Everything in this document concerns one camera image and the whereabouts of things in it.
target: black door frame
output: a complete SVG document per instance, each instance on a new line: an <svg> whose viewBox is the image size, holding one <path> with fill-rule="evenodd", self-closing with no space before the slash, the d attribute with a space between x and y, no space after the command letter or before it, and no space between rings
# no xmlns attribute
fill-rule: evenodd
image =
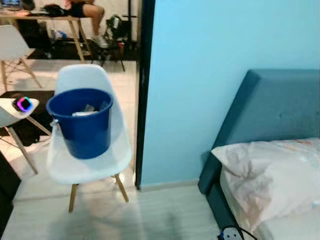
<svg viewBox="0 0 320 240"><path fill-rule="evenodd" d="M137 77L139 79L136 155L135 155L135 187L139 190L142 177L142 163L145 142L145 127L148 102L149 73L154 28L156 0L141 0L141 33L140 54L137 62Z"/></svg>

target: bucket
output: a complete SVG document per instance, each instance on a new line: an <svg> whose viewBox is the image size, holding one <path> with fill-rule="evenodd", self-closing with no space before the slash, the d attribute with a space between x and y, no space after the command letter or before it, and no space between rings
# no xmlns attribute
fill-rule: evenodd
<svg viewBox="0 0 320 240"><path fill-rule="evenodd" d="M79 88L53 96L46 109L61 128L66 146L74 157L91 159L108 150L111 143L111 107L113 97L106 91ZM87 105L96 113L72 116Z"/></svg>

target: pillow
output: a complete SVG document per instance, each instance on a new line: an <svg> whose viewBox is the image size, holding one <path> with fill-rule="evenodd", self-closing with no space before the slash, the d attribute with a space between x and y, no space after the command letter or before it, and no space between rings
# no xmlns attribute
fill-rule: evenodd
<svg viewBox="0 0 320 240"><path fill-rule="evenodd" d="M237 143L212 150L251 231L320 203L320 139Z"/></svg>

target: wall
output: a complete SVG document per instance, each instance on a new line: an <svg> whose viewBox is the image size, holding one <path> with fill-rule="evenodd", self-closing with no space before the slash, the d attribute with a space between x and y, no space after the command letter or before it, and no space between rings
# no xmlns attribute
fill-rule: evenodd
<svg viewBox="0 0 320 240"><path fill-rule="evenodd" d="M137 16L138 14L138 3L140 0L131 0L131 11L132 15ZM46 4L58 4L62 8L64 7L64 0L34 0L35 5L37 8L43 7ZM106 29L106 19L109 19L113 14L117 14L120 17L122 15L127 15L128 14L128 0L95 0L95 4L100 5L104 7L105 14L104 18L101 22L101 33L105 32ZM69 24L66 21L52 21L48 20L47 22L47 28L48 30L53 28L53 29L58 29L61 30L65 33L67 33L69 36L71 36L71 30L69 27ZM137 39L137 19L133 18L132 19L132 39L136 40ZM91 20L89 18L85 18L81 20L81 24L83 27L83 30L85 32L85 35L87 38L91 38L93 35L92 33L92 27L91 27Z"/></svg>
<svg viewBox="0 0 320 240"><path fill-rule="evenodd" d="M142 186L199 178L247 70L319 68L318 0L157 0Z"/></svg>

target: white sneaker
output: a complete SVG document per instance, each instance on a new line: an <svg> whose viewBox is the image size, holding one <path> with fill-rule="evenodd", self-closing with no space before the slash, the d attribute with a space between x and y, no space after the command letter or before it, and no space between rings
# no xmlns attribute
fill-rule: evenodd
<svg viewBox="0 0 320 240"><path fill-rule="evenodd" d="M102 49L106 49L108 47L108 43L101 35L93 36L92 40Z"/></svg>

